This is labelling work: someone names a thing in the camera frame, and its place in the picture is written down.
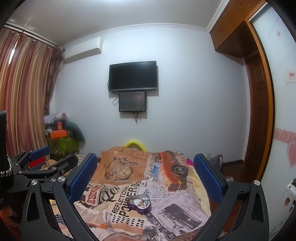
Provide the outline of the white air conditioner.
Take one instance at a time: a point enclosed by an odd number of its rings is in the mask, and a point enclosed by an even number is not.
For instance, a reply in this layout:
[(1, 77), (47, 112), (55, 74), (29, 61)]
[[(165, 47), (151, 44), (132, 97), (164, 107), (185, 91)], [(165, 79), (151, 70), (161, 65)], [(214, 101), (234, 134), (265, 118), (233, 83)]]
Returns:
[(100, 37), (78, 43), (65, 50), (65, 62), (72, 63), (102, 53), (103, 40)]

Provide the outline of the pink heart wall sticker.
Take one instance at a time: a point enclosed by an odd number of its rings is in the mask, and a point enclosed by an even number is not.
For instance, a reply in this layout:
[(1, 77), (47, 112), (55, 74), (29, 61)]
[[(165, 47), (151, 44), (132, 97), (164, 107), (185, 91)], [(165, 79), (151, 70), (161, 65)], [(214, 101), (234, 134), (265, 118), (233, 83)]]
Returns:
[(287, 156), (290, 162), (290, 167), (294, 167), (296, 165), (296, 142), (291, 141), (287, 146)]

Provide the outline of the yellow round object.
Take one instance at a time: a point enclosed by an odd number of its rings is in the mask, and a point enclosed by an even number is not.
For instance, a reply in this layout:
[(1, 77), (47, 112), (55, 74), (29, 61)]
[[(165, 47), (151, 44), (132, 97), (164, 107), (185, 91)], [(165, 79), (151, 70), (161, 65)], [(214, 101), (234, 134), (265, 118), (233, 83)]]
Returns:
[(137, 150), (139, 151), (143, 151), (143, 152), (146, 152), (146, 148), (144, 147), (144, 145), (142, 143), (140, 143), (139, 141), (137, 140), (129, 140), (125, 143), (125, 147), (126, 148), (136, 148)]

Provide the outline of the newspaper print bedspread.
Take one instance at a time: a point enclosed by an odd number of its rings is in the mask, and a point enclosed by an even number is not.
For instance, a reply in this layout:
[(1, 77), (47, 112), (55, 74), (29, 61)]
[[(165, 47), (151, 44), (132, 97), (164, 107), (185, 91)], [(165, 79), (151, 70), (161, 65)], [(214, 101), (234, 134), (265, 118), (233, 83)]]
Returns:
[[(152, 204), (144, 215), (127, 206), (141, 194)], [(101, 153), (74, 208), (99, 240), (192, 240), (211, 216), (206, 189), (186, 155), (119, 146)]]

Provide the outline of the dark bag on floor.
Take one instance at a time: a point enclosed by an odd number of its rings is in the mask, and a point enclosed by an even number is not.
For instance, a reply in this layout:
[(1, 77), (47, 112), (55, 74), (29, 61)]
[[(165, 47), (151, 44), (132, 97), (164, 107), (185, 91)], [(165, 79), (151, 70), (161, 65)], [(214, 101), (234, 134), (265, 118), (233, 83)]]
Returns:
[(208, 161), (212, 166), (221, 171), (223, 165), (223, 156), (221, 154), (210, 158)]

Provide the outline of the white wall switch sticker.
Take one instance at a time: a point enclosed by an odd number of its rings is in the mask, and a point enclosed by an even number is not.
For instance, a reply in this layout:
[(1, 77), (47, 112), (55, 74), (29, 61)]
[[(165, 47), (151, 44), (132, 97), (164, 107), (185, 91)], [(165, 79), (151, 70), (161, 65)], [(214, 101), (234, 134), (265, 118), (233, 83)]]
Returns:
[(290, 71), (285, 74), (285, 81), (286, 83), (293, 83), (296, 82), (296, 72)]

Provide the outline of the orange box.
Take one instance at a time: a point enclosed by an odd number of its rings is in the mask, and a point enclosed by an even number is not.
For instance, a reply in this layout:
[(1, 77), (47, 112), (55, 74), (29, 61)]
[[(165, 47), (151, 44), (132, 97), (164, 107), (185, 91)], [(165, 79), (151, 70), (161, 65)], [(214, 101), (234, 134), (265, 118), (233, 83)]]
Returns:
[(63, 138), (67, 136), (66, 130), (58, 130), (50, 133), (50, 138)]

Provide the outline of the wooden overhead cabinet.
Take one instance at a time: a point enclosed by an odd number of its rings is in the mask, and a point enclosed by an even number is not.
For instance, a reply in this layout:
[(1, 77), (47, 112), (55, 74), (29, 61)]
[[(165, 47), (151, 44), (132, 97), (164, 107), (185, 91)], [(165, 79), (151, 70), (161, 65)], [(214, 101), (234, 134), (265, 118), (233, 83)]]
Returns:
[(265, 1), (229, 1), (210, 31), (214, 49), (221, 54), (244, 58), (257, 49), (248, 19)]

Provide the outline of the brown wooden door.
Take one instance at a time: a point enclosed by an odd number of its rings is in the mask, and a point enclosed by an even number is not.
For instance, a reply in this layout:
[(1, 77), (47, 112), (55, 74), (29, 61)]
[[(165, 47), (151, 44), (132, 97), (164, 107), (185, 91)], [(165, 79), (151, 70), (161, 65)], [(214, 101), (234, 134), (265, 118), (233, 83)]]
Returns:
[(250, 129), (245, 155), (246, 179), (262, 180), (273, 140), (274, 90), (269, 63), (254, 26), (246, 21), (254, 50), (244, 57), (250, 90)]

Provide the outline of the small black wall monitor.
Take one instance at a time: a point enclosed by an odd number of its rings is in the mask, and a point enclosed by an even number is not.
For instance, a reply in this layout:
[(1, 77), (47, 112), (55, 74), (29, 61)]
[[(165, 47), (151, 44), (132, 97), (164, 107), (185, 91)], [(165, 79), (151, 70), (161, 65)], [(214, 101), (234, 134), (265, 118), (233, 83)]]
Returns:
[(147, 94), (145, 91), (126, 91), (119, 93), (120, 113), (146, 112)]

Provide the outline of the large wall television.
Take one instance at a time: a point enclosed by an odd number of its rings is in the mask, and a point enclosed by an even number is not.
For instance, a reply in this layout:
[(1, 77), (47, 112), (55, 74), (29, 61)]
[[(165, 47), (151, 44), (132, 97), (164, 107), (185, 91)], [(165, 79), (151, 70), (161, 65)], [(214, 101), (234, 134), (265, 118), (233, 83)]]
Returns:
[(157, 90), (156, 61), (126, 62), (109, 65), (108, 91)]

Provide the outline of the striped red curtain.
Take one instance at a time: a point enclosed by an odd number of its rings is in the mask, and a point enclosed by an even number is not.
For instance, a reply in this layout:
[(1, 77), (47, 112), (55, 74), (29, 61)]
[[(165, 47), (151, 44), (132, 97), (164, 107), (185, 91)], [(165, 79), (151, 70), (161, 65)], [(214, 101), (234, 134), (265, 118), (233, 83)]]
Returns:
[(1, 109), (7, 111), (9, 156), (47, 144), (49, 114), (63, 48), (52, 47), (8, 28), (1, 30)]

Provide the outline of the green cloth covered stand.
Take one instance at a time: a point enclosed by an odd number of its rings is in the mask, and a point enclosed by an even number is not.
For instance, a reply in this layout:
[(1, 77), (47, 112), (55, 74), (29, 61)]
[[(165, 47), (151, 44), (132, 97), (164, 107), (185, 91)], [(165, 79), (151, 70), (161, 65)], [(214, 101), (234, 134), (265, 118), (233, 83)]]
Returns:
[(79, 142), (75, 137), (49, 138), (50, 159), (59, 161), (71, 154), (79, 153)]

